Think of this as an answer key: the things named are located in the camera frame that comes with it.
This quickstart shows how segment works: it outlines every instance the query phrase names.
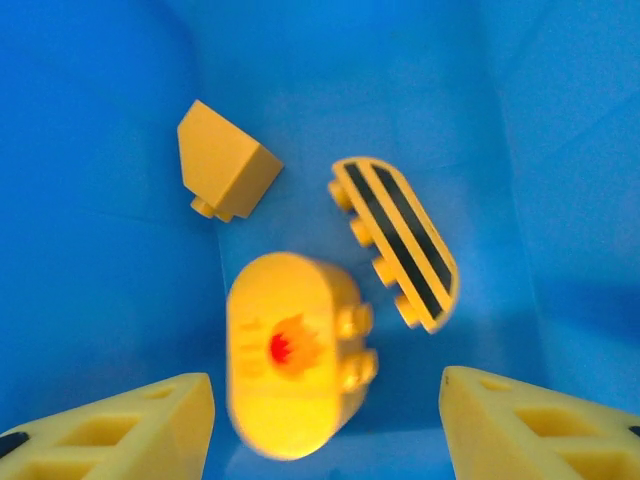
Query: square hole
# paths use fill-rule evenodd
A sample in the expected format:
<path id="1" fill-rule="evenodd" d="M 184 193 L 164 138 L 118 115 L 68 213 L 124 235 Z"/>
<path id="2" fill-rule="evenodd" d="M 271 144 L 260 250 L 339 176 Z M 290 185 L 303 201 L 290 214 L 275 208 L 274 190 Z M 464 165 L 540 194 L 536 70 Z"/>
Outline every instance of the square hole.
<path id="1" fill-rule="evenodd" d="M 640 479 L 640 463 L 625 452 L 564 452 L 560 456 L 585 480 Z"/>
<path id="2" fill-rule="evenodd" d="M 40 461 L 9 480 L 82 480 L 97 463 Z"/>
<path id="3" fill-rule="evenodd" d="M 59 445 L 77 447 L 113 447 L 138 422 L 133 416 L 101 416 L 94 417 L 76 428 Z"/>
<path id="4" fill-rule="evenodd" d="M 500 380 L 496 380 L 495 378 L 485 377 L 480 379 L 480 384 L 486 388 L 487 390 L 491 390 L 492 392 L 509 392 L 513 389 L 511 385 L 505 382 L 501 382 Z"/>
<path id="5" fill-rule="evenodd" d="M 540 437 L 592 437 L 598 430 L 575 413 L 562 408 L 521 408 L 516 415 Z"/>
<path id="6" fill-rule="evenodd" d="M 159 387 L 157 390 L 145 393 L 144 398 L 148 400 L 161 400 L 171 395 L 175 389 L 175 385 L 166 385 L 164 387 Z"/>

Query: yellow lego piece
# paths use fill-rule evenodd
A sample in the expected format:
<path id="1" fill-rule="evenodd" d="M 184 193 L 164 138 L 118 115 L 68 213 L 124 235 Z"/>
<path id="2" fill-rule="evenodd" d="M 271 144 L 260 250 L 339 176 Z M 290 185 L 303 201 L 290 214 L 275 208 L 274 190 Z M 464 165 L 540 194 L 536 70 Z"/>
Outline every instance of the yellow lego piece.
<path id="1" fill-rule="evenodd" d="M 440 415 L 458 480 L 640 480 L 640 417 L 620 410 L 448 367 Z"/>
<path id="2" fill-rule="evenodd" d="M 238 127 L 196 100 L 178 125 L 185 187 L 191 206 L 207 218 L 246 218 L 282 162 Z"/>
<path id="3" fill-rule="evenodd" d="M 29 439 L 0 478 L 198 480 L 213 419 L 209 377 L 180 375 L 10 430 Z"/>
<path id="4" fill-rule="evenodd" d="M 228 403 L 245 442 L 279 460 L 324 445 L 377 373 L 372 323 L 340 268 L 292 253 L 245 267 L 227 299 Z"/>
<path id="5" fill-rule="evenodd" d="M 435 333 L 458 299 L 458 267 L 411 186 L 375 158 L 347 158 L 333 172 L 329 192 L 342 210 L 355 210 L 351 230 L 358 243 L 380 251 L 373 267 L 382 283 L 400 285 L 396 306 L 405 322 Z"/>

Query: blue background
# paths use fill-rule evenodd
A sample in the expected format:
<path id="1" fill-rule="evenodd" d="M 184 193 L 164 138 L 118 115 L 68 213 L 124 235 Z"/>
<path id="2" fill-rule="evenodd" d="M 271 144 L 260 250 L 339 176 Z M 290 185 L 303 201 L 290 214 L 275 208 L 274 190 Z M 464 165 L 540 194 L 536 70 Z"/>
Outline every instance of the blue background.
<path id="1" fill-rule="evenodd" d="M 446 365 L 640 414 L 638 52 L 636 2 L 4 2 L 0 430 L 207 371 L 205 478 L 453 479 Z M 189 208 L 175 128 L 195 98 L 285 163 L 247 220 Z M 350 155 L 399 167 L 458 262 L 435 336 L 406 328 L 326 192 Z M 224 406 L 226 291 L 274 250 L 351 272 L 381 361 L 293 463 L 239 443 Z"/>

